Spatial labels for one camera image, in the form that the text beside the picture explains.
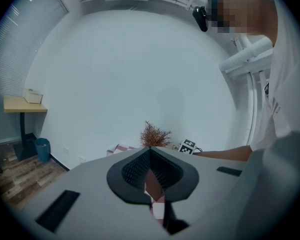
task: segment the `power outlet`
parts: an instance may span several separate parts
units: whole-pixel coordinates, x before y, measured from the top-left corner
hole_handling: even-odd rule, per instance
[[[66,146],[63,146],[63,153],[65,153],[66,155],[69,155],[69,148],[67,148]]]
[[[80,164],[83,164],[86,162],[86,158],[84,156],[79,156],[79,162]]]

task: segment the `desk leg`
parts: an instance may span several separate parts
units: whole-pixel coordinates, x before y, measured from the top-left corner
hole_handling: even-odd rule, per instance
[[[26,141],[26,130],[25,130],[25,113],[20,113],[20,131],[21,131],[21,140],[22,140],[22,146],[27,146]]]
[[[25,130],[25,113],[20,113],[20,132],[22,143],[13,145],[13,149],[16,155],[16,158],[19,161],[33,157],[37,155],[37,150],[34,144],[34,139],[26,138]]]

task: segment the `white box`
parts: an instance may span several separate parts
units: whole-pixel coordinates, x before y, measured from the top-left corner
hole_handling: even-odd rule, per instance
[[[40,104],[43,95],[33,89],[23,89],[22,96],[28,103],[37,103]]]
[[[188,139],[185,139],[184,142],[182,142],[179,147],[179,152],[183,152],[189,155],[192,155],[192,153],[195,150],[196,150],[196,143]]]

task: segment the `dried plant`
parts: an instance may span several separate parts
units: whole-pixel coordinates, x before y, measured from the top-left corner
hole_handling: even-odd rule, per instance
[[[168,137],[171,133],[171,131],[161,130],[145,121],[145,129],[140,135],[141,144],[144,147],[166,147],[172,143],[169,141],[171,138]]]

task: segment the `baseboard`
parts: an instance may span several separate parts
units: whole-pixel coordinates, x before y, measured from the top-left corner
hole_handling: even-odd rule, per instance
[[[59,162],[58,159],[56,159],[51,153],[50,153],[51,159],[55,161],[58,165],[60,165],[63,169],[65,169],[67,172],[70,171],[68,167],[66,167],[63,163]]]
[[[6,144],[10,144],[12,142],[20,142],[20,141],[21,141],[21,137],[6,138],[6,139],[0,140],[0,146],[1,145],[6,145]]]

